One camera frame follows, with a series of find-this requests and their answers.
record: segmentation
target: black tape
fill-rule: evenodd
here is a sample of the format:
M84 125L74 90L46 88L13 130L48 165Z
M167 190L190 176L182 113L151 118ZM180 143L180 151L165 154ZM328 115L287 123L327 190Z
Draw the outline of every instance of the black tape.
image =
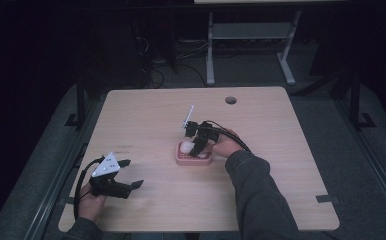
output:
M72 204L72 205L74 205L74 198L73 198L73 197L68 197L68 198L66 199L66 203L67 203L67 204Z
M337 197L332 197L330 195L319 195L316 196L318 203L332 202L333 205L340 204L339 199Z

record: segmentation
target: hole in table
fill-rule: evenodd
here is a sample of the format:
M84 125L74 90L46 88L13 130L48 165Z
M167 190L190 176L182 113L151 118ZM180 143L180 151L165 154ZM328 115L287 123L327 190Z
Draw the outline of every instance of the hole in table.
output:
M235 98L235 97L226 97L225 98L225 102L227 103L227 104L230 104L230 105L233 105L233 104L236 104L236 102L237 102L237 99Z

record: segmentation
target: person's hand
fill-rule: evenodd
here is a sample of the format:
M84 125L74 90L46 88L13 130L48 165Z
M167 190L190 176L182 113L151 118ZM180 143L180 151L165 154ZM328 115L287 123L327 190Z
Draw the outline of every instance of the person's hand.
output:
M99 195L96 197L91 194L91 185L87 183L81 188L80 197L78 216L95 222L105 205L106 196Z
M238 136L233 130L227 130L230 133ZM221 157L228 158L234 152L244 149L236 141L220 133L218 142L213 145L212 150Z

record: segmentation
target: person's arm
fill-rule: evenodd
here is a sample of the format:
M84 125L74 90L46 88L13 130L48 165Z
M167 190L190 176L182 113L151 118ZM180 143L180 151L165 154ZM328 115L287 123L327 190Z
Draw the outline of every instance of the person's arm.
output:
M90 191L89 183L81 188L78 218L62 240L99 240L103 238L103 232L96 226L95 221L103 209L106 196L94 196Z
M228 157L225 168L235 188L237 221L244 240L302 239L267 161L221 135L213 151Z

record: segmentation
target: small white object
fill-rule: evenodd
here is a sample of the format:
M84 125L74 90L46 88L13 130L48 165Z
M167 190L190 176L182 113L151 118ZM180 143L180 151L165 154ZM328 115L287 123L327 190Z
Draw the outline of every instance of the small white object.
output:
M181 131L183 131L186 128L186 125L187 125L187 122L189 121L190 115L193 112L193 108L194 108L194 105L190 105L190 111L187 114L186 120L184 120L184 122L183 122L183 126L181 126Z
M113 152L109 153L108 156L103 159L100 165L94 170L91 174L92 177L99 177L105 174L118 172L121 167L118 164L118 161L115 158Z
M193 149L194 143L190 141L182 141L180 144L180 152L189 154L189 152Z
M184 154L189 154L190 151L193 149L194 143L190 141L182 141L180 144L180 152ZM208 156L207 152L201 152L197 155L199 158L206 158Z

